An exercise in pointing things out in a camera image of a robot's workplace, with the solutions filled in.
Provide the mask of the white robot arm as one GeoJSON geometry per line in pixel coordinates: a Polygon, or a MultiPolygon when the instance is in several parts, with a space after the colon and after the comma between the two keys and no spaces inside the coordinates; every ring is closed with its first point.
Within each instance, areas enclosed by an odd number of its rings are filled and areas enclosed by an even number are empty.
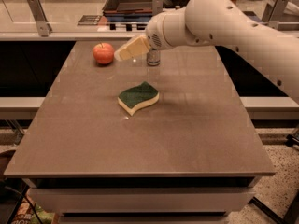
{"type": "Polygon", "coordinates": [[[299,102],[299,39],[248,18],[231,0],[190,0],[153,16],[142,35],[115,51],[119,61],[150,50],[222,46],[299,102]]]}

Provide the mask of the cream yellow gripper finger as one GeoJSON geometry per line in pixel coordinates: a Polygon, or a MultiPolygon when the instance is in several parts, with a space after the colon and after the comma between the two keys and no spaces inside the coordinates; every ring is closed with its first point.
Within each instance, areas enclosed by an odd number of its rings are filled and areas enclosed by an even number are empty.
{"type": "Polygon", "coordinates": [[[150,51],[150,43],[146,35],[136,35],[120,46],[114,52],[114,58],[118,61],[125,61],[150,51]]]}

